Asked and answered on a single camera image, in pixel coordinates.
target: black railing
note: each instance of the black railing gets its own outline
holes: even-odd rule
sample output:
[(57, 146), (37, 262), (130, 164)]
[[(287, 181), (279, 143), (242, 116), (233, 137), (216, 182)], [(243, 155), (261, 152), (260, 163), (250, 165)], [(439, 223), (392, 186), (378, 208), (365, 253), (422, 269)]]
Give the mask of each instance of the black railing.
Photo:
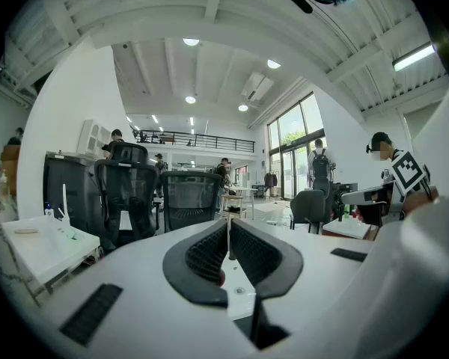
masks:
[(214, 135), (192, 135), (182, 132), (157, 132), (156, 130), (133, 130), (138, 143), (170, 144), (187, 147), (208, 147), (211, 149), (235, 150), (254, 153), (254, 141)]

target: fluorescent light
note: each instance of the fluorescent light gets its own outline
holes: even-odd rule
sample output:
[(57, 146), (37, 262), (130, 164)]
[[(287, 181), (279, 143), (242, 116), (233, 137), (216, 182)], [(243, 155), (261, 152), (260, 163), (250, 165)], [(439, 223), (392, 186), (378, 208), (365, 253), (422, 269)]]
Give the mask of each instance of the fluorescent light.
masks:
[(189, 46), (195, 46), (196, 44), (198, 44), (198, 43), (200, 42), (200, 40), (196, 40), (196, 39), (183, 39), (183, 42), (184, 42), (186, 45), (189, 45)]
[(281, 66), (281, 64), (278, 64), (276, 61), (268, 60), (268, 67), (271, 69), (278, 69)]
[(405, 67), (408, 67), (409, 65), (415, 63), (416, 61), (419, 61), (419, 60), (433, 54), (435, 51), (436, 50), (434, 49), (434, 47), (432, 45), (429, 45), (429, 43), (426, 43), (423, 46), (416, 48), (412, 52), (409, 52), (406, 55), (394, 60), (392, 63), (394, 70), (396, 72), (398, 72), (401, 69), (404, 69)]

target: face mask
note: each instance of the face mask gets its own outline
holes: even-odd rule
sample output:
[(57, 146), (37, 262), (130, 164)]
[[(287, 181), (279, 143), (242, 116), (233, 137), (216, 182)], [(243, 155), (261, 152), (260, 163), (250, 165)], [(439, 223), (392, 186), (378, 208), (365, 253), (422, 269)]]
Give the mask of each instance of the face mask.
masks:
[(371, 152), (371, 159), (373, 161), (381, 161), (381, 152)]

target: black mesh office chair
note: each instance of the black mesh office chair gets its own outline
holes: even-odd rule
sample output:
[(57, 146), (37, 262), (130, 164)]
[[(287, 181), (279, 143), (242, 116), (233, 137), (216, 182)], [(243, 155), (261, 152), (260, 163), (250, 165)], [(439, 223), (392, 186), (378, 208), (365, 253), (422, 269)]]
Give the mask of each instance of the black mesh office chair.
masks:
[(320, 222), (324, 222), (325, 198), (321, 190), (304, 190), (298, 193), (291, 200), (291, 225), (294, 230), (296, 224), (309, 224), (308, 233), (311, 232), (311, 225), (317, 224), (319, 232)]
[[(158, 169), (102, 159), (95, 162), (95, 174), (102, 198), (104, 226), (113, 244), (119, 247), (153, 236), (156, 225), (151, 206)], [(120, 230), (122, 211), (128, 212), (131, 230)]]
[(161, 178), (165, 233), (215, 219), (221, 176), (199, 171), (166, 171)]
[(148, 150), (146, 147), (129, 142), (115, 142), (112, 146), (109, 159), (120, 162), (148, 163)]

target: bottle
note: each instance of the bottle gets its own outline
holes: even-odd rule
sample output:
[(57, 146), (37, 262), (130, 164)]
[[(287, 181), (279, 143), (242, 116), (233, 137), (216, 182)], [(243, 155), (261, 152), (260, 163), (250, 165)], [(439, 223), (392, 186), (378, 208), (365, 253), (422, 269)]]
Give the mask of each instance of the bottle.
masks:
[(8, 198), (10, 197), (10, 188), (7, 183), (7, 174), (4, 169), (0, 174), (0, 199), (4, 202), (8, 202)]
[(48, 217), (49, 221), (55, 220), (55, 214), (53, 212), (52, 207), (50, 206), (50, 202), (45, 202), (45, 215)]

